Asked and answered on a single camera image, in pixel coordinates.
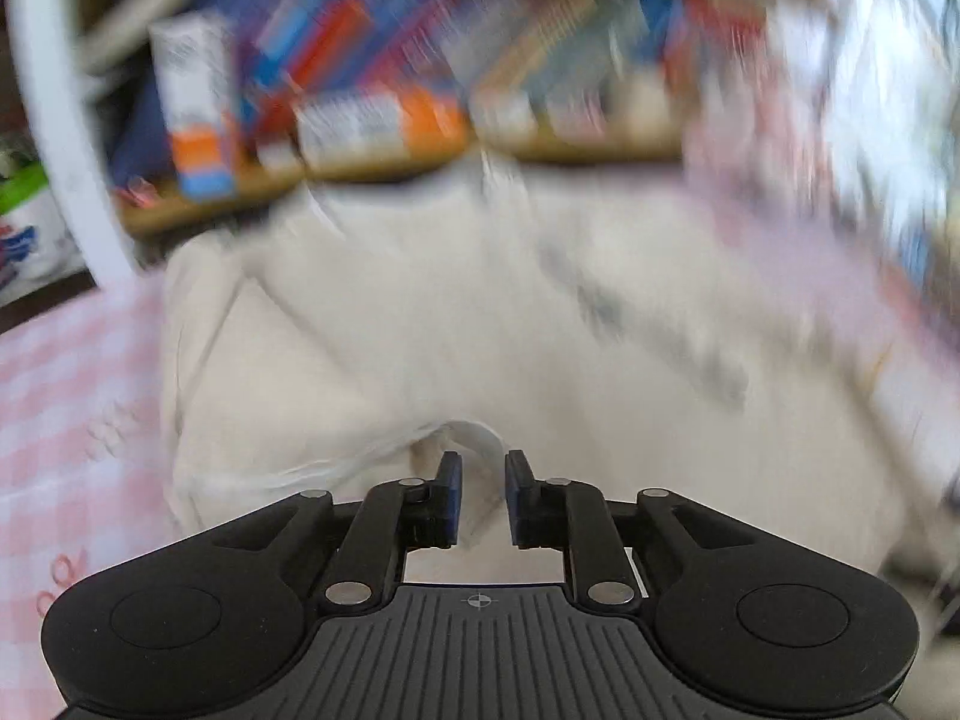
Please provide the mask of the cream white t-shirt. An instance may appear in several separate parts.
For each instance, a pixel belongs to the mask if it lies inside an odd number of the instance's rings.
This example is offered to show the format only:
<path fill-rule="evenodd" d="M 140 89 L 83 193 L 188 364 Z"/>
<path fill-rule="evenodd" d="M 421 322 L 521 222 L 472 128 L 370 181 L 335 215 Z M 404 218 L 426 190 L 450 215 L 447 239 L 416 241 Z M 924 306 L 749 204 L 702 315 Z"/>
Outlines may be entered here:
<path fill-rule="evenodd" d="M 674 489 L 866 571 L 910 518 L 832 342 L 785 319 L 662 185 L 468 160 L 305 185 L 166 267 L 167 499 L 186 532 L 464 456 L 455 570 L 501 551 L 503 458 L 612 497 Z"/>

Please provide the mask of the pink checkered cartoon tablecloth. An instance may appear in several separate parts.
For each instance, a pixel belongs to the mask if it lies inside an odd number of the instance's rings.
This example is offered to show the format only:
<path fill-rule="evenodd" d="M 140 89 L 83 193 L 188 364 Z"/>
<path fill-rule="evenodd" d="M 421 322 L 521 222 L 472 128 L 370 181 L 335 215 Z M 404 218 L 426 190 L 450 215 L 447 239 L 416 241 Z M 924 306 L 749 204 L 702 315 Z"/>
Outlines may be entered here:
<path fill-rule="evenodd" d="M 163 282 L 141 277 L 2 338 L 2 713 L 52 718 L 39 644 L 50 605 L 169 543 L 160 431 Z"/>

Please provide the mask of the flat white orange box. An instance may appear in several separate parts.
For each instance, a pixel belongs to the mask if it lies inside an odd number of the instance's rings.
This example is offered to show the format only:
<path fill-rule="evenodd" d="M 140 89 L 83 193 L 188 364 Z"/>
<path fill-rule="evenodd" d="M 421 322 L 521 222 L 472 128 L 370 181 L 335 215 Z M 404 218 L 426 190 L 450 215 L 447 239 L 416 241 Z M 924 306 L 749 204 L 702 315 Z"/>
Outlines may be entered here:
<path fill-rule="evenodd" d="M 295 106 L 299 151 L 313 169 L 373 167 L 466 148 L 470 125 L 455 94 L 421 86 L 368 86 Z"/>

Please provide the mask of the white green pen tub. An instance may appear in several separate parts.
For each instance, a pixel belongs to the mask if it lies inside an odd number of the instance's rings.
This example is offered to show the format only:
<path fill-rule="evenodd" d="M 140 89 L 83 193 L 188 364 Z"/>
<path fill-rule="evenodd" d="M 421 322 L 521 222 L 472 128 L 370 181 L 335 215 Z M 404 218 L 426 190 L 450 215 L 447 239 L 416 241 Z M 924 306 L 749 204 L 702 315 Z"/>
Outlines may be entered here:
<path fill-rule="evenodd" d="M 39 161 L 2 154 L 2 305 L 85 270 Z"/>

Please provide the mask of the wooden bookshelf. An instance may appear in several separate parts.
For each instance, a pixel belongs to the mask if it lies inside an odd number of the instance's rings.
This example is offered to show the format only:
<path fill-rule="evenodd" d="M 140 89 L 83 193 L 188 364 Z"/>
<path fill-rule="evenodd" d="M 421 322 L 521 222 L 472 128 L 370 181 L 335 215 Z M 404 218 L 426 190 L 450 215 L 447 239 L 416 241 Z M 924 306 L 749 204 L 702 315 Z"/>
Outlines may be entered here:
<path fill-rule="evenodd" d="M 53 195 L 109 247 L 306 179 L 376 182 L 473 145 L 519 160 L 674 161 L 697 95 L 675 4 L 709 0 L 7 0 Z"/>

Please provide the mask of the white orange Usmile box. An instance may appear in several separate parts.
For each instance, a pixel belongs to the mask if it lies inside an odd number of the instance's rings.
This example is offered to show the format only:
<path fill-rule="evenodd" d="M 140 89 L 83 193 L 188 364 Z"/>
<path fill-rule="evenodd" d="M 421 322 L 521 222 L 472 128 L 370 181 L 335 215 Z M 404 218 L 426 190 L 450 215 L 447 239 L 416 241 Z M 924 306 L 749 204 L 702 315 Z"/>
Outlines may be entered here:
<path fill-rule="evenodd" d="M 233 195 L 241 164 L 236 52 L 228 21 L 191 11 L 149 28 L 161 114 L 181 192 Z"/>

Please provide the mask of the row of colourful books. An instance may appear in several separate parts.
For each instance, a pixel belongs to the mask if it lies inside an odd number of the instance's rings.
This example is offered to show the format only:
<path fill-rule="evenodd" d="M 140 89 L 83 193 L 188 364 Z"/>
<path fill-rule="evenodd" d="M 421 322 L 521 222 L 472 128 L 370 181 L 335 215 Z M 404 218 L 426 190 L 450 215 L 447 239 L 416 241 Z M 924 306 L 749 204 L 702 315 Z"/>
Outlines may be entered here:
<path fill-rule="evenodd" d="M 246 140 L 288 135 L 304 98 L 368 86 L 455 94 L 483 132 L 565 142 L 654 137 L 682 121 L 675 62 L 709 0 L 229 0 Z"/>

